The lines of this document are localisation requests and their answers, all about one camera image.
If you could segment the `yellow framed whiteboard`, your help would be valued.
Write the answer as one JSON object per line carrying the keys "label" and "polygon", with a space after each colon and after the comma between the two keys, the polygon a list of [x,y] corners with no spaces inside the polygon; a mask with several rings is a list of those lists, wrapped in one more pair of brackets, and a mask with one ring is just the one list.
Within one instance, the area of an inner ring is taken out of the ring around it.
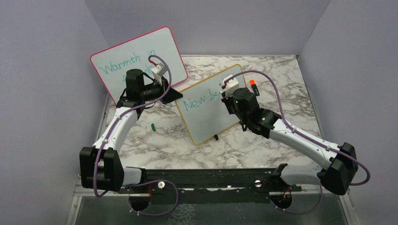
{"label": "yellow framed whiteboard", "polygon": [[176,100],[176,105],[195,145],[239,123],[221,101],[220,83],[225,77],[242,71],[241,65],[235,64],[180,91],[183,97]]}

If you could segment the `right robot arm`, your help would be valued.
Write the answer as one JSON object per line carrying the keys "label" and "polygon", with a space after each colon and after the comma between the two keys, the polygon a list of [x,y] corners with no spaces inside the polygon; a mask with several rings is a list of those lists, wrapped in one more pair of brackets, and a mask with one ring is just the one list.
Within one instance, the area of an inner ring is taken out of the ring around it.
{"label": "right robot arm", "polygon": [[293,166],[281,164],[271,177],[271,186],[278,191],[297,184],[321,185],[336,195],[345,195],[357,170],[355,148],[344,143],[339,146],[311,134],[308,137],[316,143],[299,135],[299,130],[290,129],[281,115],[261,108],[254,93],[248,88],[234,91],[223,89],[221,101],[229,114],[236,115],[243,131],[283,143],[309,157],[313,166]]}

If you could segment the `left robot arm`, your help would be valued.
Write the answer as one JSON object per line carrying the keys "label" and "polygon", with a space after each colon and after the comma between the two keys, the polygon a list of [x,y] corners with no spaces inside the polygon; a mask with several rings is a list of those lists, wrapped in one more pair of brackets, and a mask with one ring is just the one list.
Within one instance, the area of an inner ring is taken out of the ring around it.
{"label": "left robot arm", "polygon": [[140,69],[126,72],[126,87],[116,103],[115,115],[105,132],[91,147],[83,147],[79,153],[81,184],[84,188],[119,191],[130,186],[135,192],[147,188],[144,170],[123,167],[119,158],[120,149],[130,129],[139,120],[147,105],[171,103],[182,98],[182,93],[171,87],[164,78],[167,69],[157,65],[152,69],[152,83],[144,84],[147,73]]}

